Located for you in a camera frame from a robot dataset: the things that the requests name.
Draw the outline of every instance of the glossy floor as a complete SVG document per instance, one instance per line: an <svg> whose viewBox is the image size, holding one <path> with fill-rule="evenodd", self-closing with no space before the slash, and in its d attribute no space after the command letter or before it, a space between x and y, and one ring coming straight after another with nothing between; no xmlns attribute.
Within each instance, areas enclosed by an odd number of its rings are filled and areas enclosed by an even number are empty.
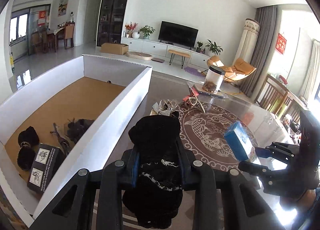
<svg viewBox="0 0 320 230"><path fill-rule="evenodd" d="M54 68L55 66L58 66L75 57L79 57L82 54L99 55L113 59L121 59L133 63L144 64L147 66L152 66L153 71L159 72L161 74L166 74L197 83L204 82L204 77L192 75L186 72L184 69L181 69L181 64L179 62L173 62L171 65L169 65L169 59L165 57L163 58L165 62L159 63L155 61L144 61L129 58L125 55L105 54L101 53L100 48L96 48L94 43L90 43L67 50L65 50L63 47L60 47L56 53L52 50L45 54L40 53L22 57L20 60L14 63L14 76L9 79L12 92L14 93L16 90L29 83L32 79L40 76L41 74ZM235 88L229 83L223 83L221 86L221 90L227 93L237 94L235 95L236 97L251 102L251 100L246 95L241 93L239 94L239 89Z"/></svg>

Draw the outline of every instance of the flower vase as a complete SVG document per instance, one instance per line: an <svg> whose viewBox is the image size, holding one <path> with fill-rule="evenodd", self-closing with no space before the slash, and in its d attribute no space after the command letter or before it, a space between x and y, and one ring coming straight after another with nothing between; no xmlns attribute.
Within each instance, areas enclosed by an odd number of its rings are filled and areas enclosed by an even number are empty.
<svg viewBox="0 0 320 230"><path fill-rule="evenodd" d="M132 33L132 37L133 37L134 39L138 39L138 38L140 37L140 34L139 34L138 32L133 32L133 33Z"/></svg>

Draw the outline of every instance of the tall display cabinet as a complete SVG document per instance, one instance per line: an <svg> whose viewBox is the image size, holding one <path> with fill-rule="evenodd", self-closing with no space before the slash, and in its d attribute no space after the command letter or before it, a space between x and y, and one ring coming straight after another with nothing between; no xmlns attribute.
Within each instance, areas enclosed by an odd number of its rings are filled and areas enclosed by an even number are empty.
<svg viewBox="0 0 320 230"><path fill-rule="evenodd" d="M126 5L127 0L102 0L97 35L98 47L105 42L121 43Z"/></svg>

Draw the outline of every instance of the potted plant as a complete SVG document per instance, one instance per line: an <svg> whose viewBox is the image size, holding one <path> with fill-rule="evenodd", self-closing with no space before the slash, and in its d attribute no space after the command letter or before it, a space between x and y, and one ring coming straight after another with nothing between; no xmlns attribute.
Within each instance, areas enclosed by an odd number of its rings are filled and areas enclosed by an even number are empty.
<svg viewBox="0 0 320 230"><path fill-rule="evenodd" d="M125 28L128 31L129 34L129 38L132 38L132 32L134 31L134 29L138 26L137 23L132 24L132 22L130 22L130 24L126 24Z"/></svg>
<svg viewBox="0 0 320 230"><path fill-rule="evenodd" d="M223 51L222 47L217 46L216 42L212 43L211 40L208 40L209 43L207 43L205 46L209 48L209 57L212 57L214 54L221 54Z"/></svg>
<svg viewBox="0 0 320 230"><path fill-rule="evenodd" d="M139 30L139 32L143 33L143 35L144 35L143 38L144 39L149 39L150 35L155 32L155 29L153 27L150 27L149 25L146 25L146 26L142 27Z"/></svg>
<svg viewBox="0 0 320 230"><path fill-rule="evenodd" d="M199 52L201 51L201 47L202 47L203 43L200 42L200 41L197 41L197 44L198 44L198 47L197 47L197 49L196 49L196 52L199 53Z"/></svg>

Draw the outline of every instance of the black box with labels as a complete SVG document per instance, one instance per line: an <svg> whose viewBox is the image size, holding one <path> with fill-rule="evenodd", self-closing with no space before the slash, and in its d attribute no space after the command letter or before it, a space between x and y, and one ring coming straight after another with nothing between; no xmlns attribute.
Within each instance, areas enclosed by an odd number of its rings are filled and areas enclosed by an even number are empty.
<svg viewBox="0 0 320 230"><path fill-rule="evenodd" d="M43 193L64 159L65 156L60 148L40 143L30 170L28 188Z"/></svg>

